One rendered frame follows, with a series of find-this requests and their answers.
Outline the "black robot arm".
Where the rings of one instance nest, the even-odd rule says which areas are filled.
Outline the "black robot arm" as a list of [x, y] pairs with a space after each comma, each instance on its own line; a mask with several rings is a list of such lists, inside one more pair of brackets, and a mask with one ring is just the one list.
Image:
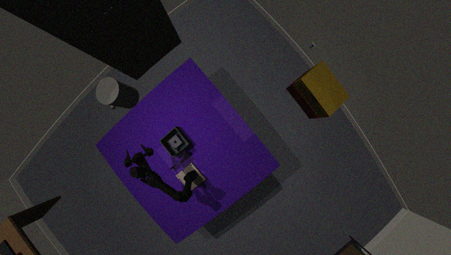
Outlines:
[[[147, 185], [158, 188], [162, 190], [164, 193], [172, 197], [175, 201], [180, 202], [187, 202], [191, 196], [193, 195], [193, 191], [191, 191], [191, 183], [196, 179], [198, 176], [197, 172], [195, 170], [188, 172], [183, 179], [185, 182], [185, 188], [183, 191], [177, 191], [173, 187], [170, 187], [165, 182], [162, 181], [161, 177], [155, 173], [155, 171], [152, 171], [148, 164], [144, 166], [140, 166], [141, 163], [144, 162], [144, 155], [142, 152], [134, 154], [132, 157], [132, 162], [136, 163], [139, 167], [132, 167], [130, 169], [130, 176], [135, 178], [141, 178], [140, 180]], [[149, 176], [147, 178], [147, 176]], [[145, 178], [147, 178], [145, 180]]]

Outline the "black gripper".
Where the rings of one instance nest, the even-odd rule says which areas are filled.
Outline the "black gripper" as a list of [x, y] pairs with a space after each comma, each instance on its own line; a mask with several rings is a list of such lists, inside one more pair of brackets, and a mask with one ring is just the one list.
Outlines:
[[[145, 156], [152, 156], [153, 154], [154, 154], [154, 152], [153, 152], [153, 149], [152, 148], [145, 148], [142, 144], [140, 144], [141, 145], [141, 147], [144, 149], [144, 151], [145, 151], [145, 154], [143, 154], [144, 155], [144, 157]], [[126, 157], [126, 159], [123, 161], [123, 163], [125, 164], [125, 166], [126, 167], [129, 167], [129, 166], [131, 166], [132, 165], [132, 160], [130, 159], [130, 156], [129, 156], [129, 153], [128, 153], [128, 151], [126, 150], [126, 152], [127, 152], [127, 157]], [[145, 158], [144, 158], [145, 159]], [[146, 161], [146, 159], [145, 159], [145, 161], [144, 161], [145, 163], [141, 163], [140, 164], [140, 166], [144, 166], [144, 165], [146, 165], [146, 164], [148, 164], [147, 163], [147, 161]]]

